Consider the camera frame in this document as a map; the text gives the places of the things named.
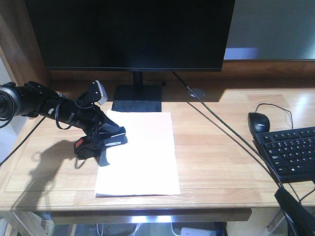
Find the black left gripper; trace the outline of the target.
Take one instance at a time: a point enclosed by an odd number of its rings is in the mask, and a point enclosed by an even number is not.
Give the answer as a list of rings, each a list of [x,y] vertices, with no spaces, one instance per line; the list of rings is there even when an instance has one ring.
[[[97,148],[103,148],[103,138],[126,134],[125,128],[108,118],[100,107],[94,104],[80,107],[76,100],[61,99],[55,108],[54,119],[59,129],[67,130],[72,126],[81,128]]]

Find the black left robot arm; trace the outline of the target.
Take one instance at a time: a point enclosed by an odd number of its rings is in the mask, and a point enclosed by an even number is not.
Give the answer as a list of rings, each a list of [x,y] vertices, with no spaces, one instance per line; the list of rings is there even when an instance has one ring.
[[[65,123],[69,128],[84,131],[94,147],[107,148],[127,142],[126,130],[118,126],[101,110],[108,97],[99,81],[91,82],[87,92],[69,99],[37,82],[21,87],[9,82],[0,87],[0,119],[6,124],[15,116],[35,118],[41,115]]]

